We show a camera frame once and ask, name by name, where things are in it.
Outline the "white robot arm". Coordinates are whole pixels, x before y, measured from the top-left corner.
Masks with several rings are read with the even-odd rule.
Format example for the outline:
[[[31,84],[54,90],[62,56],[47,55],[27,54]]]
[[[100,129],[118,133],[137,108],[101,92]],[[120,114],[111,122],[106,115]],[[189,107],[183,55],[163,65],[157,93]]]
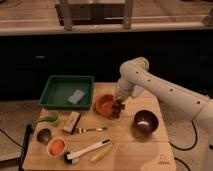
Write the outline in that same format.
[[[122,63],[115,97],[125,101],[147,90],[164,103],[185,113],[189,120],[196,122],[208,134],[203,171],[213,171],[213,99],[156,77],[148,70],[149,62],[144,57]]]

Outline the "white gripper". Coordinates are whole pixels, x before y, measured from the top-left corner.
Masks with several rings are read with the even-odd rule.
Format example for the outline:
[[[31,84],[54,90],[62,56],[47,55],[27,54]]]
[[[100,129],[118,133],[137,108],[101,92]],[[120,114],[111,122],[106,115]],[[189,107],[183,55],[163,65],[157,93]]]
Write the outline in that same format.
[[[124,102],[132,95],[133,89],[132,83],[125,79],[119,79],[115,86],[115,97]]]

